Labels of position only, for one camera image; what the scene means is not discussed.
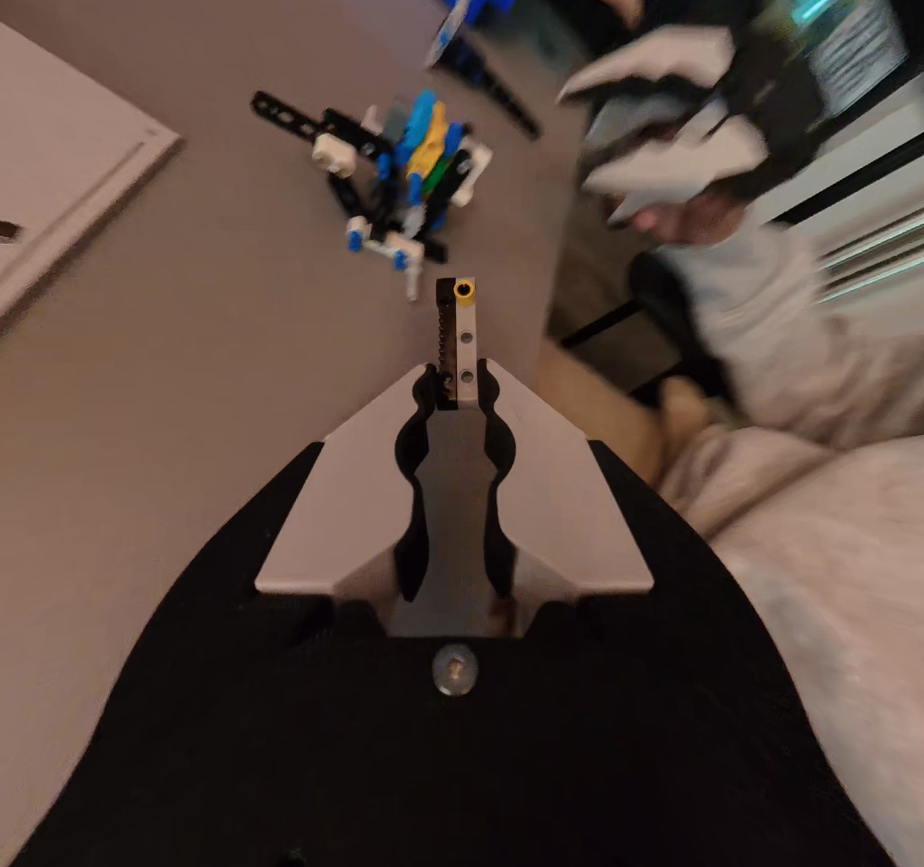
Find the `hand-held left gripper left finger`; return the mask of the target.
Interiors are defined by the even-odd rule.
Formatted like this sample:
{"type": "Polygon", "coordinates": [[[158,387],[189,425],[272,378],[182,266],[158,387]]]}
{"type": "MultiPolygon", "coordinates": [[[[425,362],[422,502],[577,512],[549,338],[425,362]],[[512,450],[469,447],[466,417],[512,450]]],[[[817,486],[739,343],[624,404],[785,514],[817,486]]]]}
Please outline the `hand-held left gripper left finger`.
{"type": "Polygon", "coordinates": [[[431,538],[418,471],[430,451],[434,365],[412,368],[315,448],[255,589],[363,604],[389,632],[422,589],[431,538]]]}

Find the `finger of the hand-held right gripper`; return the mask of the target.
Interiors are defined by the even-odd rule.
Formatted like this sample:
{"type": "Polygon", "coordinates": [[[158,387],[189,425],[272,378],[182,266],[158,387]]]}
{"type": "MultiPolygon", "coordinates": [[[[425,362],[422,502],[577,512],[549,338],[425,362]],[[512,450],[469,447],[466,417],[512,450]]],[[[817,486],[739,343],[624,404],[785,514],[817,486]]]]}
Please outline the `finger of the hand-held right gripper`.
{"type": "Polygon", "coordinates": [[[581,190],[614,208],[608,224],[626,222],[653,205],[684,204],[717,180],[749,173],[769,156],[756,125],[724,106],[707,106],[671,139],[647,139],[595,166],[581,190]]]}
{"type": "Polygon", "coordinates": [[[575,73],[556,102],[666,98],[704,106],[715,97],[734,54],[727,27],[661,26],[575,73]]]}

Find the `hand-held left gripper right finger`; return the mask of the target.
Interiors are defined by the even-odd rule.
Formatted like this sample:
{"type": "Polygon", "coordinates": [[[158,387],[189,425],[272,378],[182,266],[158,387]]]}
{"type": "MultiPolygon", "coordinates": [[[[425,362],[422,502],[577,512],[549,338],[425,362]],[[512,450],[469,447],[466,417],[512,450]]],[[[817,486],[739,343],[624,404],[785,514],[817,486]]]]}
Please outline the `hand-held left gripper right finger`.
{"type": "Polygon", "coordinates": [[[478,386],[495,469],[484,567],[511,632],[525,635],[548,604],[649,594],[653,573],[600,461],[607,447],[490,359],[479,360],[478,386]]]}

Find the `grey lego beam with yellow pin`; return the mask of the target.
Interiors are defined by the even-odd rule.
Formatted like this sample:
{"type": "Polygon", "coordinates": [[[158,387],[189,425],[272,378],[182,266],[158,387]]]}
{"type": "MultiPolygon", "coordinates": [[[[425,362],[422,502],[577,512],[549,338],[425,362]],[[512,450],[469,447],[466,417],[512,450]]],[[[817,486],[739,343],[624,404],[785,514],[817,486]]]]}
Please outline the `grey lego beam with yellow pin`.
{"type": "Polygon", "coordinates": [[[476,284],[470,278],[436,280],[440,411],[476,407],[479,401],[476,284]]]}

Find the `person's right forearm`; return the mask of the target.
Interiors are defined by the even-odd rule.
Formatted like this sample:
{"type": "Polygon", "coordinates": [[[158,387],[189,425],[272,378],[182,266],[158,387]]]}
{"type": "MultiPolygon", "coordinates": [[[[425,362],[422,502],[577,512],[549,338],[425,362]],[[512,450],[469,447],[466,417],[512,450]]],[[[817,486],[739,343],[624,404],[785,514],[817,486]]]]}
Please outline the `person's right forearm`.
{"type": "Polygon", "coordinates": [[[722,242],[668,242],[657,255],[748,422],[834,449],[922,435],[922,335],[872,334],[823,306],[797,231],[746,214],[722,242]]]}

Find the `black lego beam with disc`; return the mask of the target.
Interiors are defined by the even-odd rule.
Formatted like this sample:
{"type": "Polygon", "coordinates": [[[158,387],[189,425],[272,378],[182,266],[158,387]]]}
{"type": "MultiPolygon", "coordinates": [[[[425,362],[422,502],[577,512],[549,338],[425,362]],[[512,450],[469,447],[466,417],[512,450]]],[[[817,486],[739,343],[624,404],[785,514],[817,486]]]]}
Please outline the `black lego beam with disc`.
{"type": "Polygon", "coordinates": [[[465,33],[472,0],[456,0],[442,21],[424,59],[424,68],[442,70],[487,96],[530,141],[542,130],[533,115],[494,73],[486,56],[465,33]]]}

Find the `multicoloured lego assembly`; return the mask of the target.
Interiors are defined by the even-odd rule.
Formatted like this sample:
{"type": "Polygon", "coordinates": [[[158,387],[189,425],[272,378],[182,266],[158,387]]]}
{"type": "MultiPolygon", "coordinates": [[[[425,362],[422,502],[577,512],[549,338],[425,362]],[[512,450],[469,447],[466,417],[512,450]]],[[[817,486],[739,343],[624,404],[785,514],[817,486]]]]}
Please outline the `multicoloured lego assembly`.
{"type": "Polygon", "coordinates": [[[403,275],[407,300],[417,302],[425,262],[447,261],[437,231],[452,209],[471,202],[492,160],[472,126],[449,121],[445,103],[430,89],[411,106],[393,103],[382,121],[375,107],[362,120],[331,108],[314,119],[263,90],[249,107],[310,146],[311,161],[346,219],[347,249],[387,259],[403,275]]]}

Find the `person's right hand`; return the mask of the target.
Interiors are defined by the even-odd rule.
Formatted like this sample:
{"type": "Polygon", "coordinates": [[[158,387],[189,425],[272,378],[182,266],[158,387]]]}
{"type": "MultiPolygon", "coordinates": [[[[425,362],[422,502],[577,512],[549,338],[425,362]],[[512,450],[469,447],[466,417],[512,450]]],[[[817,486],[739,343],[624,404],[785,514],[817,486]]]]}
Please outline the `person's right hand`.
{"type": "Polygon", "coordinates": [[[661,245],[713,246],[740,227],[746,205],[721,192],[702,191],[681,204],[652,204],[630,217],[635,230],[661,245]]]}

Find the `person's grey clothing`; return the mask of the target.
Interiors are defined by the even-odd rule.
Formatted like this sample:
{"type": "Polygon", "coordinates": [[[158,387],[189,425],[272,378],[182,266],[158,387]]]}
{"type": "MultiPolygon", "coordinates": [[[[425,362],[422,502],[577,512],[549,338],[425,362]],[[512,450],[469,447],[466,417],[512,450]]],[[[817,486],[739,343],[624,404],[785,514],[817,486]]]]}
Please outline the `person's grey clothing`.
{"type": "Polygon", "coordinates": [[[661,495],[756,608],[884,849],[922,865],[922,436],[836,451],[711,426],[661,495]]]}

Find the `white instruction booklet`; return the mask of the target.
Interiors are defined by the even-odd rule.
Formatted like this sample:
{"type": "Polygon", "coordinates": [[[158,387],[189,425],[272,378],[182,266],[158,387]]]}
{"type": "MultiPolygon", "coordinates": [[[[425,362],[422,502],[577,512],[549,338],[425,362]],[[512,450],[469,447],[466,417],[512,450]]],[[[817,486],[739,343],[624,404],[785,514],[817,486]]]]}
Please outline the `white instruction booklet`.
{"type": "Polygon", "coordinates": [[[1,25],[1,315],[104,224],[179,134],[1,25]]]}

